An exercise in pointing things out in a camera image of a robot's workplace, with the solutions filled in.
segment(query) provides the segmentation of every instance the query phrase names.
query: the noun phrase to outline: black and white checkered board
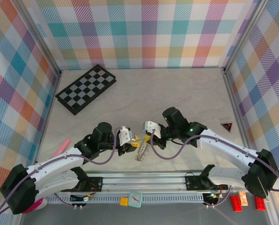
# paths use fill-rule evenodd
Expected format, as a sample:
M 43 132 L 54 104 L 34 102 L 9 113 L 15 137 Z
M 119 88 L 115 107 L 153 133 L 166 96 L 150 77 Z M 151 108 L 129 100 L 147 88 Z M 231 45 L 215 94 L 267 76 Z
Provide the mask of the black and white checkered board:
M 116 82 L 115 76 L 96 65 L 56 95 L 58 101 L 77 115 L 85 106 Z

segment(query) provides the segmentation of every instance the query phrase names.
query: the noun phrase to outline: plaid wall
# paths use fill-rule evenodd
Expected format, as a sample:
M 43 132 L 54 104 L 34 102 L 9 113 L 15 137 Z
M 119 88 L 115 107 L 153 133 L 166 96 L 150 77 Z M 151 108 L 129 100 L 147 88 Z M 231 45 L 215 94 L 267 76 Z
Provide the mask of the plaid wall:
M 63 69 L 221 67 L 256 2 L 24 0 Z
M 271 150 L 279 167 L 279 0 L 268 3 L 231 73 L 253 148 Z
M 55 81 L 11 1 L 0 0 L 0 187 L 13 166 L 31 163 Z

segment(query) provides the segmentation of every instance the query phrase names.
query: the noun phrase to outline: red triangle sign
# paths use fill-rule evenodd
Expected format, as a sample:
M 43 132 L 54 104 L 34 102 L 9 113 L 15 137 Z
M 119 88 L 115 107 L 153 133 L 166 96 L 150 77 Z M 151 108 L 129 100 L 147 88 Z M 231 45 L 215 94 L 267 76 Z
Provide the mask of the red triangle sign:
M 221 123 L 221 125 L 229 132 L 231 132 L 232 129 L 232 123 Z

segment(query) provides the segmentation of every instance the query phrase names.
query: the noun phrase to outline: pink object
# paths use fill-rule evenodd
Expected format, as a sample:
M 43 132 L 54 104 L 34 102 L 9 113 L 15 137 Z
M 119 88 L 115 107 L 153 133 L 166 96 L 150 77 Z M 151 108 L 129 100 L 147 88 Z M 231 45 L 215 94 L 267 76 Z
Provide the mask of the pink object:
M 68 144 L 70 143 L 70 139 L 66 139 L 65 142 L 58 148 L 58 150 L 52 155 L 52 158 L 62 154 L 66 147 L 68 146 Z M 39 210 L 42 209 L 43 207 L 45 207 L 47 205 L 47 200 L 45 198 L 41 198 L 38 201 L 36 201 L 33 205 L 31 205 L 30 208 L 28 208 L 26 211 L 24 211 L 23 213 L 28 213 L 28 212 L 32 212 L 34 210 Z
M 70 143 L 70 139 L 66 139 L 65 142 L 60 146 L 60 148 L 58 148 L 58 150 L 52 155 L 52 158 L 62 154 L 66 147 L 68 146 L 68 144 Z

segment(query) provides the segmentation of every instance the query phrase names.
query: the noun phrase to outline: small clock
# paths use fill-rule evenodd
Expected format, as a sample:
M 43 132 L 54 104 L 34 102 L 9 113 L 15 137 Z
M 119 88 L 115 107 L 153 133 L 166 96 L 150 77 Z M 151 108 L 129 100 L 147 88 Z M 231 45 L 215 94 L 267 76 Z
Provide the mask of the small clock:
M 128 198 L 128 206 L 140 208 L 143 199 L 143 194 L 131 191 Z

